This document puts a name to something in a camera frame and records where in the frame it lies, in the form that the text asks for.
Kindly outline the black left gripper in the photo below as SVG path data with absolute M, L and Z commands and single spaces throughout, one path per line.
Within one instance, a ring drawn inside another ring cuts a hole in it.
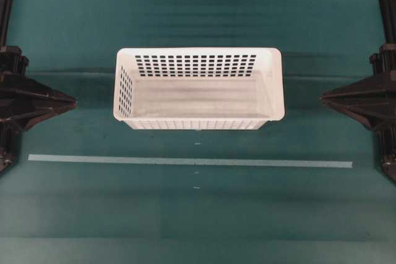
M 27 77 L 28 65 L 19 47 L 1 47 L 1 140 L 77 107 L 74 97 Z

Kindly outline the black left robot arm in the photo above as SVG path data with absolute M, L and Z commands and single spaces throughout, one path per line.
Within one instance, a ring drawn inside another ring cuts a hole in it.
M 1 47 L 1 171 L 15 161 L 22 132 L 77 106 L 77 100 L 25 75 L 29 59 L 18 46 Z

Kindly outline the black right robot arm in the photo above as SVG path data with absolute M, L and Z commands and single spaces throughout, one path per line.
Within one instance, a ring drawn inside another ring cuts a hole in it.
M 325 92 L 320 100 L 379 136 L 381 169 L 395 180 L 395 44 L 382 45 L 369 62 L 372 76 Z

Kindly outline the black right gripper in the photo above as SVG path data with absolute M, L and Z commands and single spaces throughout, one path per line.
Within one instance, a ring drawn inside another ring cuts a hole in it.
M 395 45 L 384 44 L 369 58 L 373 75 L 320 96 L 322 104 L 379 133 L 382 140 L 395 140 Z

